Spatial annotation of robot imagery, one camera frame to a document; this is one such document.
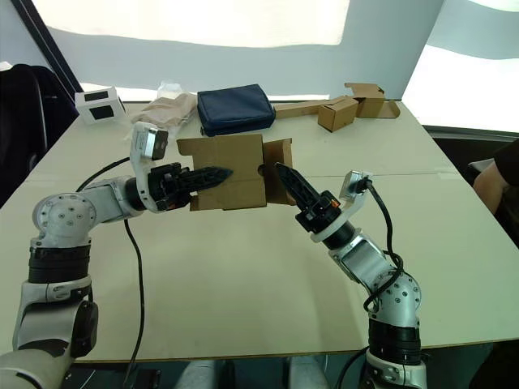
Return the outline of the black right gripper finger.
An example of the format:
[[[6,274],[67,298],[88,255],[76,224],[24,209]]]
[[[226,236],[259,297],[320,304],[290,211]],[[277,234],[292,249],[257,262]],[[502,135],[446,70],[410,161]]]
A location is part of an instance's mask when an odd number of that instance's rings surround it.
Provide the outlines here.
[[[286,191],[302,212],[309,214],[324,212],[321,195],[297,170],[279,162],[275,164],[275,169]]]

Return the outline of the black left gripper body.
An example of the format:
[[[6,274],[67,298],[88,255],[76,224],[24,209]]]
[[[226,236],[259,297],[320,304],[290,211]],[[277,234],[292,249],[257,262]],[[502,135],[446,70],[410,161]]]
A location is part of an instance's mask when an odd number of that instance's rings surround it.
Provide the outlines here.
[[[157,210],[172,211],[185,207],[191,200],[189,192],[183,187],[184,173],[190,171],[180,163],[160,165],[150,170],[148,174],[148,188]]]

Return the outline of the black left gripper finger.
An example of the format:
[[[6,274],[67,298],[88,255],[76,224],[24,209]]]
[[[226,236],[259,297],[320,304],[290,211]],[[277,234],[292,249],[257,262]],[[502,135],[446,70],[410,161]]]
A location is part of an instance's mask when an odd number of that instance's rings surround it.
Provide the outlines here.
[[[209,166],[201,169],[189,170],[182,168],[179,174],[179,192],[191,194],[200,190],[207,190],[219,186],[233,175],[232,169]]]

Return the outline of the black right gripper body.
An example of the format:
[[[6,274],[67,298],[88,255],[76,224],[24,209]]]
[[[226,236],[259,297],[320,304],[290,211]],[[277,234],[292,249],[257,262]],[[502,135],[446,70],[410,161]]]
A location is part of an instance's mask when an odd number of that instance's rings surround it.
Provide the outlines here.
[[[323,231],[341,214],[341,204],[330,191],[308,199],[297,199],[296,204],[300,209],[296,221],[311,233]]]

